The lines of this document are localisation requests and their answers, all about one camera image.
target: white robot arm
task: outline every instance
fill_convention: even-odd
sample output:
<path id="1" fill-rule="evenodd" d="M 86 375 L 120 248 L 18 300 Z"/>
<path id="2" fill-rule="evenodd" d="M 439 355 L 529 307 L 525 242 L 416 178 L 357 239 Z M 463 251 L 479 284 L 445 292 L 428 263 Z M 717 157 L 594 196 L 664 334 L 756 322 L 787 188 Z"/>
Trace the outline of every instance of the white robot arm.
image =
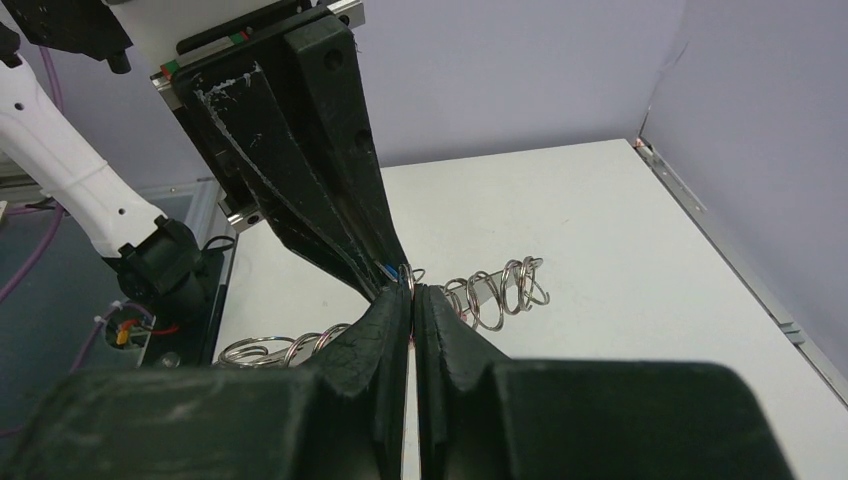
<path id="1" fill-rule="evenodd" d="M 55 198 L 104 258 L 138 247 L 165 217 L 115 173 L 53 105 L 23 58 L 0 62 L 0 150 Z"/>

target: coil spring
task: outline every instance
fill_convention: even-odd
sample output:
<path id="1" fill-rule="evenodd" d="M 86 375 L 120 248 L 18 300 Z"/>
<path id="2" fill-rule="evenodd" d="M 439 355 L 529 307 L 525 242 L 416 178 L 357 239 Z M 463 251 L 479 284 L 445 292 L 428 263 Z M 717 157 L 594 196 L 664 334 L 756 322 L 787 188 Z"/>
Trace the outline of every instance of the coil spring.
<path id="1" fill-rule="evenodd" d="M 499 272 L 490 274 L 481 270 L 468 278 L 454 278 L 439 288 L 457 315 L 466 323 L 470 321 L 472 329 L 483 327 L 497 332 L 503 328 L 504 318 L 507 315 L 514 316 L 520 312 L 530 311 L 533 305 L 541 306 L 550 303 L 550 295 L 536 281 L 536 269 L 541 265 L 541 258 L 526 257 L 523 261 L 510 260 Z M 408 265 L 402 265 L 400 270 L 401 281 L 405 281 L 411 290 L 425 273 L 424 269 L 412 270 Z M 507 303 L 507 289 L 513 284 L 518 287 L 517 301 L 515 308 L 510 308 Z M 481 305 L 489 298 L 493 298 L 498 307 L 498 323 L 494 326 L 483 322 L 480 314 Z M 225 348 L 218 355 L 217 365 L 236 368 L 295 366 L 308 358 L 300 358 L 301 352 L 307 350 L 307 347 L 312 346 L 310 356 L 314 355 L 348 327 L 350 324 L 340 323 L 321 333 L 305 333 L 296 339 L 276 336 L 245 338 Z M 285 342 L 288 345 L 281 350 L 271 352 L 266 344 L 273 342 Z"/>

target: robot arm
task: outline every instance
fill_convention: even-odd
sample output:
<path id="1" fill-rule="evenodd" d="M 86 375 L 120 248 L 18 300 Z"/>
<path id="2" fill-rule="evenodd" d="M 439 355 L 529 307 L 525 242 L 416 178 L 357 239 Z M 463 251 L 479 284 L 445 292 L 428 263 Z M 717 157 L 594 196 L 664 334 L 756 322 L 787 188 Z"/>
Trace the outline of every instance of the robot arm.
<path id="1" fill-rule="evenodd" d="M 101 257 L 120 258 L 122 247 L 141 245 L 165 214 L 121 180 L 18 58 L 14 67 L 0 62 L 0 149 L 73 215 Z"/>
<path id="2" fill-rule="evenodd" d="M 118 274 L 121 290 L 161 324 L 191 321 L 212 297 L 210 255 L 184 224 L 142 199 L 65 119 L 0 24 L 0 149 L 69 211 Z"/>

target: white tabletop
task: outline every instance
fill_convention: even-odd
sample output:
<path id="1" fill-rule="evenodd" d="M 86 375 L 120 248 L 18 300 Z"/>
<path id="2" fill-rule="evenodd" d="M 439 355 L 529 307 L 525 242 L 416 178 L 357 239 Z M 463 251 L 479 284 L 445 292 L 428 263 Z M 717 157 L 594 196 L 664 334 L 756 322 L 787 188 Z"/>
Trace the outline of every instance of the white tabletop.
<path id="1" fill-rule="evenodd" d="M 483 332 L 507 355 L 729 366 L 798 478 L 848 478 L 848 411 L 624 140 L 387 168 L 383 178 L 425 283 L 544 258 L 538 280 L 551 304 Z M 321 331 L 365 309 L 263 224 L 239 238 L 217 351 Z M 405 472 L 417 478 L 410 377 Z"/>

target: black plastic part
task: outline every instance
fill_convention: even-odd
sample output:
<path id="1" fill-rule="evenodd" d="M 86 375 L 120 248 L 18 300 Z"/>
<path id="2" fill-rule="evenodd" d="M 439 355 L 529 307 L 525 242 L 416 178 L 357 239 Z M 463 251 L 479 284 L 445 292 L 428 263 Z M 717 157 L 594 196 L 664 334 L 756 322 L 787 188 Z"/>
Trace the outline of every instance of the black plastic part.
<path id="1" fill-rule="evenodd" d="M 126 57 L 121 56 L 132 42 L 101 0 L 2 2 L 33 45 L 82 53 L 95 60 L 110 59 L 115 73 L 129 71 Z"/>
<path id="2" fill-rule="evenodd" d="M 0 22 L 0 62 L 5 63 L 9 68 L 20 65 L 22 62 L 17 55 L 20 48 L 21 36 L 18 32 Z"/>
<path id="3" fill-rule="evenodd" d="M 69 377 L 0 478 L 400 479 L 408 290 L 295 369 Z"/>
<path id="4" fill-rule="evenodd" d="M 198 318 L 217 287 L 194 234 L 182 222 L 159 217 L 158 229 L 138 247 L 124 245 L 120 258 L 103 260 L 118 274 L 121 291 L 150 307 L 160 320 L 185 324 Z M 165 328 L 168 324 L 158 325 Z"/>
<path id="5" fill-rule="evenodd" d="M 171 81 L 186 122 L 217 128 L 205 143 L 229 152 L 289 249 L 368 299 L 391 281 L 378 264 L 397 268 L 406 257 L 343 23 L 325 7 L 310 9 L 177 70 Z"/>
<path id="6" fill-rule="evenodd" d="M 435 287 L 414 312 L 424 480 L 792 478 L 724 367 L 514 361 Z"/>
<path id="7" fill-rule="evenodd" d="M 110 55 L 106 57 L 106 62 L 109 63 L 109 68 L 112 69 L 112 73 L 124 74 L 130 73 L 132 67 L 130 66 L 130 59 L 127 58 L 127 52 L 118 52 L 114 55 Z"/>
<path id="8" fill-rule="evenodd" d="M 151 335 L 144 350 L 142 366 L 162 366 L 165 355 L 172 359 L 178 358 L 180 367 L 200 367 L 212 363 L 226 295 L 226 287 L 218 284 L 224 255 L 220 252 L 206 252 L 203 257 L 202 268 L 195 270 L 195 276 L 204 292 L 212 292 L 212 299 L 206 301 L 190 321 L 169 318 L 167 314 L 158 315 L 157 330 L 174 324 L 179 325 L 179 330 L 168 335 Z"/>

